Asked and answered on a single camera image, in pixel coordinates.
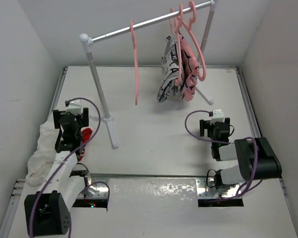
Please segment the white red print t-shirt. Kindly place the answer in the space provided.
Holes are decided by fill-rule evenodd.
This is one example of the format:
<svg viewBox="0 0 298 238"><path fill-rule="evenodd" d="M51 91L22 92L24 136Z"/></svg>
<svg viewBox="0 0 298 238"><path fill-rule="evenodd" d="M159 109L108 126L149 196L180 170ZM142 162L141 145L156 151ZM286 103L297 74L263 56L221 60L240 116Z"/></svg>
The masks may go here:
<svg viewBox="0 0 298 238"><path fill-rule="evenodd" d="M41 185L55 160L55 142L58 131L50 120L40 126L37 148L27 162L26 182L30 186Z"/></svg>

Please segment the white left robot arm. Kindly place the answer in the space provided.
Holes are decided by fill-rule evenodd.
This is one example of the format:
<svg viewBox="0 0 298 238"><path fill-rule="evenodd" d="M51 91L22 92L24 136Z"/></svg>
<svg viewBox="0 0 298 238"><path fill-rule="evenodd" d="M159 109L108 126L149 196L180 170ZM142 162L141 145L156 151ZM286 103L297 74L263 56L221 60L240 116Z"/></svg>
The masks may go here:
<svg viewBox="0 0 298 238"><path fill-rule="evenodd" d="M40 188L24 200L31 238L65 235L70 228L70 209L86 186L85 173L72 171L83 153L81 129L89 125L88 115L88 108L53 110L54 126L59 131L54 162Z"/></svg>

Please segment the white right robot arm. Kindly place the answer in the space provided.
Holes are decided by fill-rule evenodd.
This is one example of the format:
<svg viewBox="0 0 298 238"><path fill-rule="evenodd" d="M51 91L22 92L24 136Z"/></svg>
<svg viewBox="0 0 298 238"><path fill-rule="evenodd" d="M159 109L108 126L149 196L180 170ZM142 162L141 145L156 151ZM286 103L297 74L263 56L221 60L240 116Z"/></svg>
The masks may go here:
<svg viewBox="0 0 298 238"><path fill-rule="evenodd" d="M211 154L216 161L237 161L237 165L215 171L210 188L225 189L243 183L244 188L254 180L277 179L282 175L282 166L267 138L237 139L229 143L230 119L213 122L200 120L200 136L211 139Z"/></svg>

